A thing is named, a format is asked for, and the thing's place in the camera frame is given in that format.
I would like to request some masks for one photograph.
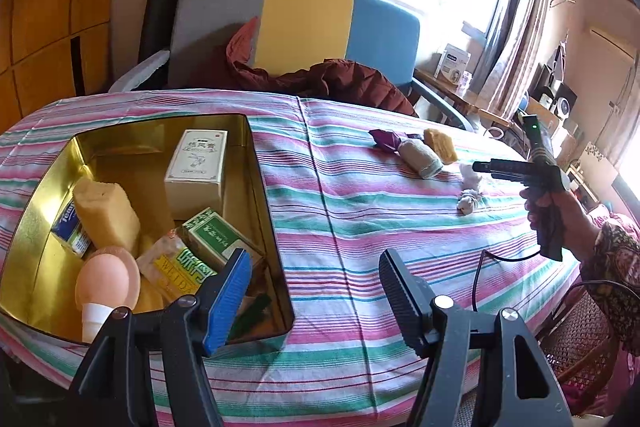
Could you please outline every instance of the floral curtain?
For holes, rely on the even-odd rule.
[[[618,170],[640,124],[640,52],[626,76],[625,85],[611,114],[598,135],[595,146]]]
[[[549,0],[517,0],[504,47],[476,105],[510,120],[529,87]]]

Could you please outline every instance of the blue gripper pad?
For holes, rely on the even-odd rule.
[[[213,305],[209,309],[207,332],[202,347],[207,357],[226,342],[229,330],[236,318],[240,302],[251,280],[251,256],[242,250],[236,264],[229,271],[222,288],[218,292]]]

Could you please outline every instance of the human hand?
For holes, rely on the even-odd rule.
[[[538,228],[537,207],[546,207],[553,203],[560,209],[562,224],[564,225],[562,245],[571,250],[574,257],[581,263],[584,263],[593,255],[593,247],[600,229],[584,213],[584,209],[573,193],[568,190],[564,192],[547,192],[539,200],[532,201],[530,188],[525,188],[520,192],[520,195],[527,200],[524,207],[529,211],[527,219],[529,219],[532,230],[537,230]]]

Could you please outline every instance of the white medicine box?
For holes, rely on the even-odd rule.
[[[187,129],[164,176],[172,217],[191,219],[207,207],[222,214],[226,131]]]
[[[457,86],[470,59],[470,53],[455,47],[453,44],[447,44],[436,68],[436,78]]]

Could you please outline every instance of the patterned shirt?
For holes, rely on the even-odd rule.
[[[640,295],[640,245],[615,221],[604,222],[594,255],[580,268],[582,280],[606,279],[623,283]],[[588,285],[593,300],[607,315],[623,349],[640,356],[640,301],[608,284]]]

